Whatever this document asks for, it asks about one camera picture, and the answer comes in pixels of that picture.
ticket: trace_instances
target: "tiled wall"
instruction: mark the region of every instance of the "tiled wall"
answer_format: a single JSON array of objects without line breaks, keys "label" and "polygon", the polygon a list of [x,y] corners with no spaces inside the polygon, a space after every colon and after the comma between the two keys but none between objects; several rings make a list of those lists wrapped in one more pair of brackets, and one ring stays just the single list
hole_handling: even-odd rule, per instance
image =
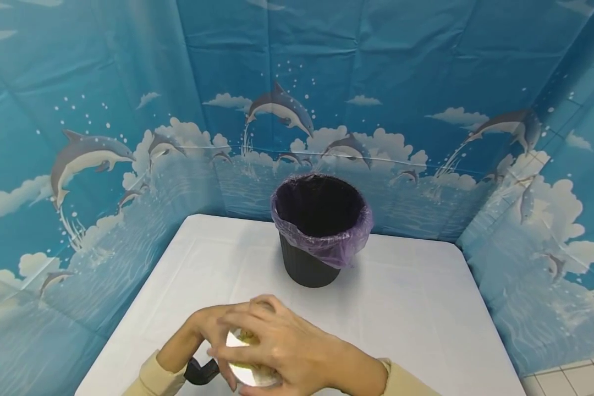
[{"label": "tiled wall", "polygon": [[521,383],[527,396],[594,396],[594,359],[540,371]]}]

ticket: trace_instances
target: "purple plastic bag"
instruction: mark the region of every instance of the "purple plastic bag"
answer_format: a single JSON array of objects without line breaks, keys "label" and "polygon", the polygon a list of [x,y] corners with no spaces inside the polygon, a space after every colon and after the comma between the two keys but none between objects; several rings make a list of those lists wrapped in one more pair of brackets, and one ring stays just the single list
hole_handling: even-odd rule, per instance
[{"label": "purple plastic bag", "polygon": [[317,173],[284,180],[271,196],[271,217],[290,245],[334,268],[351,266],[373,227],[372,210],[356,188]]}]

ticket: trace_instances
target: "black trash can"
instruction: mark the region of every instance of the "black trash can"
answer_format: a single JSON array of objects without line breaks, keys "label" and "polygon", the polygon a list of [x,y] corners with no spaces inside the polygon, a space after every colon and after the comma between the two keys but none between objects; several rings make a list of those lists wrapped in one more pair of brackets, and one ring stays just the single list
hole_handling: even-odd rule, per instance
[{"label": "black trash can", "polygon": [[350,266],[372,230],[372,212],[347,182],[323,174],[286,179],[271,197],[284,267],[309,288],[330,284]]}]

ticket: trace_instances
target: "beige sleeve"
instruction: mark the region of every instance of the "beige sleeve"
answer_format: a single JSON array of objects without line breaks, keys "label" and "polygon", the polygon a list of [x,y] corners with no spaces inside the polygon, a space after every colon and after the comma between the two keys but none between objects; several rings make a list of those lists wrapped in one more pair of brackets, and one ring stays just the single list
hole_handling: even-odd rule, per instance
[{"label": "beige sleeve", "polygon": [[389,374],[383,396],[440,396],[438,392],[423,384],[398,364],[392,363],[390,359],[379,360]]},{"label": "beige sleeve", "polygon": [[139,378],[135,379],[123,396],[174,396],[185,384],[185,370],[179,372],[166,371],[156,361],[158,350],[143,363]]}]

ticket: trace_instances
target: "person's right hand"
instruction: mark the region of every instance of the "person's right hand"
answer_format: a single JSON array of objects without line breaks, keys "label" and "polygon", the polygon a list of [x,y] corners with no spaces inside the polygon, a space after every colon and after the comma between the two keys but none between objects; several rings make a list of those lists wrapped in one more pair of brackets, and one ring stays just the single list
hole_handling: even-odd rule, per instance
[{"label": "person's right hand", "polygon": [[[221,318],[228,325],[252,331],[258,345],[210,350],[229,362],[263,364],[283,378],[279,387],[243,387],[245,396],[306,396],[332,387],[356,396],[381,395],[387,371],[378,360],[310,324],[275,296],[261,295]],[[264,306],[268,304],[272,312]]]}]

